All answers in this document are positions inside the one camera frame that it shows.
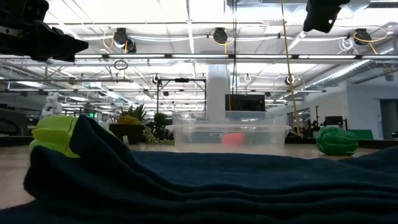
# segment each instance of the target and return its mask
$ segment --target dark blue towel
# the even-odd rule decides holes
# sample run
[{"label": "dark blue towel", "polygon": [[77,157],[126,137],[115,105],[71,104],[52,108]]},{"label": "dark blue towel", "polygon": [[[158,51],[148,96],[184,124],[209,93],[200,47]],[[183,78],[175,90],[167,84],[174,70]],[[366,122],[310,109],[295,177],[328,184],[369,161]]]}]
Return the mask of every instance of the dark blue towel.
[{"label": "dark blue towel", "polygon": [[398,223],[398,150],[342,161],[131,152],[80,116],[71,159],[36,147],[36,200],[0,223]]}]

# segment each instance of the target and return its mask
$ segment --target metal frame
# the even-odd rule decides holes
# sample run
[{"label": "metal frame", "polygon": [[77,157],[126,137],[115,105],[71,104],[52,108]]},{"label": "metal frame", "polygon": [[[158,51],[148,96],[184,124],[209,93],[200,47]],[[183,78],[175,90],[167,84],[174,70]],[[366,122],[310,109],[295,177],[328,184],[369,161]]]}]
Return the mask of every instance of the metal frame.
[{"label": "metal frame", "polygon": [[[184,80],[184,81],[188,81],[188,82],[194,82],[194,83],[196,83],[197,84],[197,86],[199,86],[199,88],[202,90],[202,91],[204,91],[205,92],[205,111],[206,111],[206,105],[207,105],[207,102],[206,102],[206,100],[207,100],[207,84],[206,84],[206,80],[204,80],[204,79],[196,79],[196,78],[164,78],[164,79],[161,79],[161,78],[159,78],[158,80],[157,80],[157,82],[156,82],[156,113],[158,113],[159,112],[159,92],[160,91],[162,91],[163,90],[163,88],[165,88],[166,86],[167,86],[167,84],[169,84],[170,82],[179,82],[179,83],[183,83],[183,82],[180,82],[179,80]],[[159,89],[159,83],[161,82],[161,81],[165,81],[166,83],[164,84],[164,85],[162,85],[162,88],[161,89]],[[202,82],[204,82],[205,83],[205,88],[203,89],[197,82],[198,81],[202,81]]]}]

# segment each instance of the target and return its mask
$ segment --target ceiling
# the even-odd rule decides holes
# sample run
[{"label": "ceiling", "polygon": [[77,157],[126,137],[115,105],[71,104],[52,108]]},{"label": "ceiling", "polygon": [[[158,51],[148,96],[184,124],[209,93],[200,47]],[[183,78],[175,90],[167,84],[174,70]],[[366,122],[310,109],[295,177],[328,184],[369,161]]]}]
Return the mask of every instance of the ceiling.
[{"label": "ceiling", "polygon": [[[227,46],[217,45],[211,38],[211,33],[215,27],[223,27],[232,40],[234,16],[238,22],[237,54],[285,53],[282,13],[280,4],[276,4],[278,1],[269,1],[274,2],[270,4],[261,4],[260,0],[239,1],[235,14],[225,4],[229,1],[225,0],[48,0],[48,2],[50,9],[45,22],[50,27],[58,27],[64,33],[90,43],[90,47],[80,54],[123,54],[123,49],[115,46],[108,48],[111,45],[112,33],[117,27],[127,28],[128,35],[137,46],[137,54],[233,54],[234,43]],[[350,42],[352,38],[344,39],[348,34],[353,35],[356,28],[366,28],[373,40],[384,38],[374,43],[376,49],[396,37],[398,9],[366,9],[369,1],[351,0],[351,3],[339,13],[338,20],[330,33],[324,34],[312,30],[299,38],[307,14],[305,3],[304,0],[285,1],[289,54],[373,54],[369,45],[352,46]],[[51,74],[51,78],[54,79],[95,78],[100,82],[101,79],[116,78],[118,74],[118,79],[125,77],[131,82],[103,82],[99,87],[130,90],[155,88],[152,84],[155,74],[158,74],[160,78],[206,79],[207,66],[209,63],[214,63],[206,60],[134,59],[127,60],[129,68],[119,72],[111,65],[112,60],[105,63],[101,59],[81,58],[76,60],[76,64],[52,62],[52,65],[35,62],[28,58],[8,58],[7,61],[31,71],[31,75],[21,74],[29,78],[45,77],[46,67],[47,76]],[[232,74],[231,61],[225,60],[218,63],[225,63]],[[299,86],[344,63],[338,60],[292,62],[290,69],[296,78],[295,85]],[[239,76],[239,89],[287,89],[284,78],[288,72],[284,60],[238,62],[236,73]],[[18,83],[13,85],[18,88],[28,87]],[[58,86],[59,88],[91,88],[89,83],[76,85],[58,83]],[[198,91],[170,92],[169,96],[161,96],[163,100],[203,99],[204,97],[204,92],[200,91],[198,84],[193,82],[170,82],[165,88],[197,89]],[[147,107],[153,107],[155,103],[154,93],[118,92],[117,94],[133,103],[146,102]],[[271,98],[277,98],[279,95],[273,94]],[[91,101],[104,101],[93,92],[87,92],[85,96]],[[181,110],[184,108],[202,110],[201,104],[199,102],[196,105],[181,104],[179,107],[182,108]]]}]

